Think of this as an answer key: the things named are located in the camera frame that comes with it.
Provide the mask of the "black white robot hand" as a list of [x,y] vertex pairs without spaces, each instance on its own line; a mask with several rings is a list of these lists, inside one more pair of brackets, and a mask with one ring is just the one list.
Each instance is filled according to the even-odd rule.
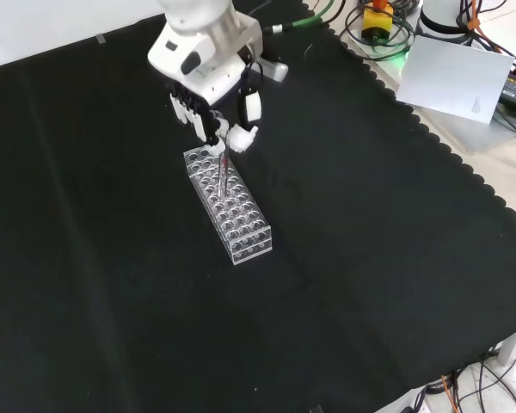
[[148,60],[166,77],[178,121],[191,126],[212,154],[242,153],[254,143],[262,105],[260,78],[250,74],[253,61],[239,52],[222,59],[210,36],[184,36],[170,25],[164,26]]

